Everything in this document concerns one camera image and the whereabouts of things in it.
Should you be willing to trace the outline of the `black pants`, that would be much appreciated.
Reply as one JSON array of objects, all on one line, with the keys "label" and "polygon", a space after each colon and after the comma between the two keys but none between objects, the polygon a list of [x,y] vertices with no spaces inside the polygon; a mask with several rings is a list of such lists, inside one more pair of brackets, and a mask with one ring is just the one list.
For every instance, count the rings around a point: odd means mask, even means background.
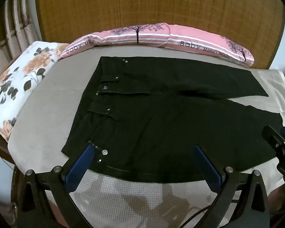
[{"label": "black pants", "polygon": [[97,147],[94,172],[132,182],[200,181],[194,147],[245,171],[274,158],[262,137],[280,114],[235,101],[267,97],[248,70],[196,60],[101,57],[78,106],[63,154]]}]

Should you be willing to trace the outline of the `cream satin sheet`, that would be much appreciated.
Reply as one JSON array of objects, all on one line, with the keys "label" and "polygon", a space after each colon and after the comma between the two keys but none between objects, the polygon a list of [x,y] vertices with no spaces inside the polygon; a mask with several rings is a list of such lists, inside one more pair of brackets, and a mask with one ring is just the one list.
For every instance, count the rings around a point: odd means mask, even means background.
[{"label": "cream satin sheet", "polygon": [[285,126],[285,77],[279,70],[251,70],[255,79],[268,94],[249,98],[249,104],[265,111],[279,113]]}]

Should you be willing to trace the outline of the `wooden headboard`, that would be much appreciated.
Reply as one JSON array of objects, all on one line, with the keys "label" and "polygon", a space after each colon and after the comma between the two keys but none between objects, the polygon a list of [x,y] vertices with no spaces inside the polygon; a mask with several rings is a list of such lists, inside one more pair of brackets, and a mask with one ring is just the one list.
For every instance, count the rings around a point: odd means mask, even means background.
[{"label": "wooden headboard", "polygon": [[36,0],[41,37],[70,43],[91,32],[165,22],[225,36],[269,68],[285,25],[281,0]]}]

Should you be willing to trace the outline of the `white floral pillow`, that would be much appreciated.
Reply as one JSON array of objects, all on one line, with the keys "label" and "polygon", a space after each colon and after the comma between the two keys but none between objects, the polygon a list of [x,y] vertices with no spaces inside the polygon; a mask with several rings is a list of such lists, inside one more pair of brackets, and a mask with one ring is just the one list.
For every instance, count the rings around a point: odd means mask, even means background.
[{"label": "white floral pillow", "polygon": [[20,110],[67,46],[35,41],[0,75],[0,135],[6,141]]}]

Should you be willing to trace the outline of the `pink striped long pillow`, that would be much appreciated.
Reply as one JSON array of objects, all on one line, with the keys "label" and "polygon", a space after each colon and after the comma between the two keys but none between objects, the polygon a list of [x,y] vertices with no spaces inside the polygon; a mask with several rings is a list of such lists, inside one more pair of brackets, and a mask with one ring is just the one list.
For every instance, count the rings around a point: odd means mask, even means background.
[{"label": "pink striped long pillow", "polygon": [[244,67],[254,64],[245,47],[232,40],[193,27],[167,23],[134,25],[92,32],[72,42],[60,54],[67,58],[96,46],[144,45],[227,59]]}]

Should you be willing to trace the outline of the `beige curtain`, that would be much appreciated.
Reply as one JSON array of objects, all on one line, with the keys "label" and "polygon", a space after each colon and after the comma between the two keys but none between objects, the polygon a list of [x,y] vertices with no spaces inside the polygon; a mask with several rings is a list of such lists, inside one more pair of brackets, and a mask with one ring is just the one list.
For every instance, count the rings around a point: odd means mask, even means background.
[{"label": "beige curtain", "polygon": [[0,75],[30,44],[41,39],[36,0],[0,0]]}]

